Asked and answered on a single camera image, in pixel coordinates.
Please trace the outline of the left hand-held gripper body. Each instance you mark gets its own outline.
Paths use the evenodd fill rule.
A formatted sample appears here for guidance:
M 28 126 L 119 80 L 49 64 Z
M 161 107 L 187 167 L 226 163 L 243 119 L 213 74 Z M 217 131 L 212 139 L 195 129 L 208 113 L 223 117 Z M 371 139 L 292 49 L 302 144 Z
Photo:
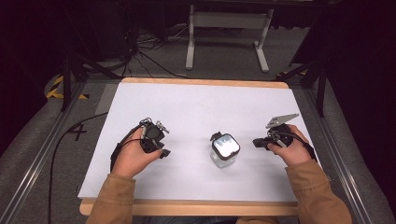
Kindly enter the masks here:
M 146 118 L 141 120 L 139 125 L 143 128 L 140 143 L 146 153 L 155 151 L 151 148 L 152 141 L 161 142 L 164 139 L 164 134 L 169 133 L 159 120 L 153 123 L 151 118 Z

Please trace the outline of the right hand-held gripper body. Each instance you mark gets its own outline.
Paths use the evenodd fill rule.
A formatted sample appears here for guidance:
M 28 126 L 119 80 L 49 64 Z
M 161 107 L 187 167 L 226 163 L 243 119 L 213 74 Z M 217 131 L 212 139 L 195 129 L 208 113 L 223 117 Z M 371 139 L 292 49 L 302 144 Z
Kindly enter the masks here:
M 265 126 L 268 132 L 267 136 L 264 138 L 264 147 L 268 148 L 269 144 L 274 144 L 286 148 L 294 139 L 299 139 L 295 133 L 290 131 L 289 126 L 286 124 L 287 121 L 295 119 L 298 116 L 299 113 L 294 113 L 271 118 Z

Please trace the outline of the clear glass jar black lid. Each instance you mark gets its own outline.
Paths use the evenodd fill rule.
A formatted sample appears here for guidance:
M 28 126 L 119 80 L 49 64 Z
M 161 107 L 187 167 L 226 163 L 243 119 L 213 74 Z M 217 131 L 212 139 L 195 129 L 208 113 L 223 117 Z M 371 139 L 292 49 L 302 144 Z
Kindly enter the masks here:
M 229 133 L 214 133 L 211 138 L 211 160 L 218 168 L 225 168 L 235 163 L 240 152 L 240 145 Z

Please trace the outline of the person's right hand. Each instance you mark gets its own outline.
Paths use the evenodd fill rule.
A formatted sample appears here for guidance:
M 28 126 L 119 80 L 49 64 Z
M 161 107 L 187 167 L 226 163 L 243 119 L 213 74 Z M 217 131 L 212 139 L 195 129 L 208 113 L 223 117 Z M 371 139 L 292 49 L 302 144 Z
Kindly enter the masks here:
M 308 140 L 295 125 L 289 124 L 289 128 L 292 133 L 297 134 L 301 138 L 301 141 L 294 139 L 286 148 L 275 145 L 276 147 L 272 152 L 279 156 L 288 166 L 311 161 L 312 158 L 304 147 Z

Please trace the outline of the person's left hand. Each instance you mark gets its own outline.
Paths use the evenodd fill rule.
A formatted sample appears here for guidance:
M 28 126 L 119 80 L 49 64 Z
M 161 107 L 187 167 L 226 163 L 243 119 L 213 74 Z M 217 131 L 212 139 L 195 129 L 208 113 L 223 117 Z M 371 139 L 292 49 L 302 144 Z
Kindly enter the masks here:
M 112 175 L 133 178 L 142 172 L 151 162 L 160 158 L 162 155 L 160 149 L 150 153 L 146 153 L 142 149 L 140 145 L 142 131 L 142 128 L 138 128 L 126 139 L 110 172 Z

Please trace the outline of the white table cover sheet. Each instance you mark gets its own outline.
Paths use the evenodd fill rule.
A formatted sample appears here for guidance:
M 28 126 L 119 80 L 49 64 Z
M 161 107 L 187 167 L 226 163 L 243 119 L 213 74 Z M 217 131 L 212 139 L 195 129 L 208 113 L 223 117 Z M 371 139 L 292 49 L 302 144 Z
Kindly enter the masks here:
M 292 124 L 304 131 L 290 89 L 121 83 L 78 195 L 98 195 L 116 144 L 151 118 L 169 131 L 163 143 L 171 153 L 136 176 L 137 199 L 292 202 L 284 162 L 252 141 L 266 135 L 271 118 L 294 113 L 299 116 Z M 210 158 L 210 138 L 217 132 L 229 133 L 241 147 L 225 168 Z

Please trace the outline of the black tripod stand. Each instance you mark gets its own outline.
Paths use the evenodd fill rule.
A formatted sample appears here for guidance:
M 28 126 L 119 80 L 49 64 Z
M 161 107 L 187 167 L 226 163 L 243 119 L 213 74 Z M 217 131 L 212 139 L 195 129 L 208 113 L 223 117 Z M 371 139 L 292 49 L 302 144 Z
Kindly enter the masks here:
M 77 83 L 85 83 L 88 80 L 87 69 L 84 64 L 87 64 L 94 71 L 102 73 L 111 79 L 120 79 L 120 76 L 114 74 L 109 69 L 103 67 L 99 63 L 75 53 L 70 47 L 65 48 L 66 57 L 64 59 L 62 75 L 64 78 L 64 98 L 62 111 L 65 111 L 72 104 L 72 87 L 71 77 L 74 77 Z
M 315 82 L 318 82 L 316 109 L 318 114 L 324 117 L 324 93 L 326 87 L 326 77 L 328 61 L 331 58 L 331 51 L 324 49 L 314 60 L 309 63 L 298 66 L 289 72 L 281 72 L 276 76 L 275 81 L 283 82 L 289 78 L 295 77 L 305 71 L 303 79 L 300 81 L 300 86 L 303 89 L 310 89 Z

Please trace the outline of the dark cabinet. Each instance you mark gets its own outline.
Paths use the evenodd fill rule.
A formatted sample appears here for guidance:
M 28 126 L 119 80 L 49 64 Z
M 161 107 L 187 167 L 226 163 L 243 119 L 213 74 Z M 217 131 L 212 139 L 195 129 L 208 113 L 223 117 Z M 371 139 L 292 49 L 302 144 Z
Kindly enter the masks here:
M 126 0 L 90 0 L 93 31 L 104 59 L 125 59 L 132 51 L 132 19 Z

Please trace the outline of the aluminium floor rail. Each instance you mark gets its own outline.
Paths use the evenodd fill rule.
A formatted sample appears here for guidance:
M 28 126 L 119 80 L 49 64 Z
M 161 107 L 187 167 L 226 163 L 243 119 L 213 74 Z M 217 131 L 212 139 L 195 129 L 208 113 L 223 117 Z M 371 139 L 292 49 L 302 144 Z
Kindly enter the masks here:
M 316 123 L 324 135 L 327 146 L 329 147 L 329 156 L 332 161 L 332 165 L 339 177 L 339 181 L 343 187 L 343 190 L 347 196 L 352 212 L 357 219 L 358 224 L 373 224 L 365 205 L 361 199 L 361 194 L 357 187 L 356 181 L 350 173 L 349 168 L 343 161 L 342 156 L 339 152 L 337 145 L 333 139 L 331 131 L 325 118 L 322 118 L 316 108 L 316 99 L 311 91 L 304 90 L 304 96 L 307 99 Z
M 64 111 L 61 111 L 58 114 L 43 145 L 36 153 L 34 160 L 25 172 L 17 190 L 13 194 L 13 197 L 8 203 L 2 216 L 0 216 L 0 224 L 13 224 L 33 185 L 38 179 L 48 157 L 50 156 L 50 153 L 53 152 L 56 141 L 60 139 L 62 127 L 64 126 L 72 107 L 78 100 L 78 97 L 82 93 L 84 88 L 85 83 L 78 82 L 74 89 L 71 91 L 70 101 L 68 105 L 65 107 Z

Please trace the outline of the white metal stand frame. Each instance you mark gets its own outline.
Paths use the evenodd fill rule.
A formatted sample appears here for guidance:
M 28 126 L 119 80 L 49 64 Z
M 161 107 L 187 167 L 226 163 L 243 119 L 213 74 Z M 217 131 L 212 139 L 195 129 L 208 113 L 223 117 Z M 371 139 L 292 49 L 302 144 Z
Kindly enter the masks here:
M 263 45 L 270 28 L 274 11 L 268 9 L 262 14 L 252 13 L 231 13 L 231 12 L 203 12 L 197 11 L 194 5 L 190 6 L 189 15 L 189 44 L 185 68 L 191 70 L 194 60 L 194 29 L 199 28 L 235 28 L 235 29 L 255 29 L 261 30 L 261 37 L 255 41 L 253 46 L 256 50 L 257 58 L 264 73 L 269 72 L 269 65 L 266 61 Z

